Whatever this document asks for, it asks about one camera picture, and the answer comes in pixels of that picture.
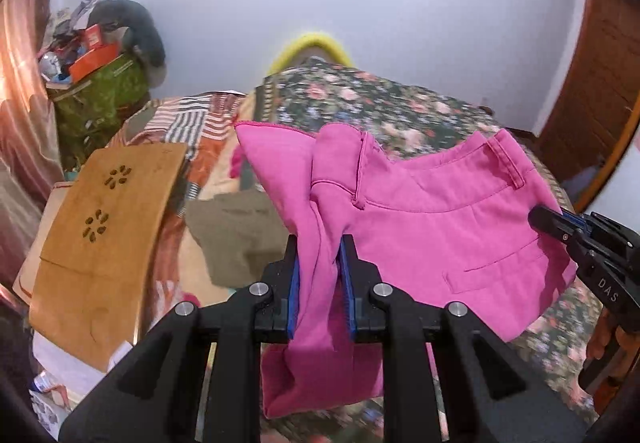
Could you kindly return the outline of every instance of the metal screw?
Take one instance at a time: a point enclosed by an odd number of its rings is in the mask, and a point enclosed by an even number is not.
[[[386,282],[379,282],[373,287],[373,293],[381,297],[388,297],[393,293],[393,291],[393,287]]]
[[[178,303],[178,305],[175,307],[175,312],[181,317],[186,317],[187,315],[193,313],[194,309],[196,309],[196,307],[193,305],[193,303],[185,300]]]
[[[449,304],[449,313],[456,317],[463,317],[469,311],[469,308],[462,302],[452,302]]]
[[[258,297],[261,297],[268,291],[269,285],[263,282],[254,282],[251,286],[249,286],[249,293],[251,293],[251,295],[257,295]]]

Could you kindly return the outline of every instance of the white wall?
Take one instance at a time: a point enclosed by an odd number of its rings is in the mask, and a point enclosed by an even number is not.
[[[524,130],[558,92],[552,83],[577,19],[577,0],[136,1],[166,47],[155,96],[248,91],[289,41],[320,31],[360,68],[485,103]]]
[[[626,149],[613,176],[588,212],[594,211],[640,232],[640,134]]]
[[[586,1],[587,0],[574,0],[574,12],[569,20],[569,29],[567,31],[564,49],[560,55],[556,73],[551,79],[549,91],[546,94],[546,98],[538,113],[538,118],[536,118],[533,129],[531,130],[536,136],[539,136],[545,127],[546,121],[549,119],[551,111],[553,111],[558,101],[567,73],[569,73],[571,62],[574,59],[575,48],[580,38],[580,27],[582,26],[582,17],[584,16],[584,5]]]

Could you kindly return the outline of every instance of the curtain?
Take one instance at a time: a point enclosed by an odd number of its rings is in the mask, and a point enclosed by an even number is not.
[[[52,104],[36,54],[49,0],[0,2],[0,283],[11,287],[63,179]]]

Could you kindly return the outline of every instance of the orange box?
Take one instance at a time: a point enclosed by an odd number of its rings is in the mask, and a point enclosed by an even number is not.
[[[104,46],[99,24],[89,26],[86,30],[84,30],[84,33],[82,35],[84,38],[84,45],[87,49],[98,49]]]
[[[76,83],[86,77],[89,73],[92,73],[105,64],[108,64],[118,57],[119,50],[120,46],[114,43],[88,51],[69,66],[71,80]]]

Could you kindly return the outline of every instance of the pink cloth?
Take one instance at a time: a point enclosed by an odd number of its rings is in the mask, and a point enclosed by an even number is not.
[[[284,224],[298,236],[300,310],[287,346],[262,356],[268,417],[382,393],[382,352],[350,340],[335,264],[340,237],[382,279],[436,306],[459,300],[503,340],[520,334],[575,277],[564,246],[527,223],[559,210],[508,131],[394,162],[369,133],[329,124],[312,136],[241,123],[238,139]]]

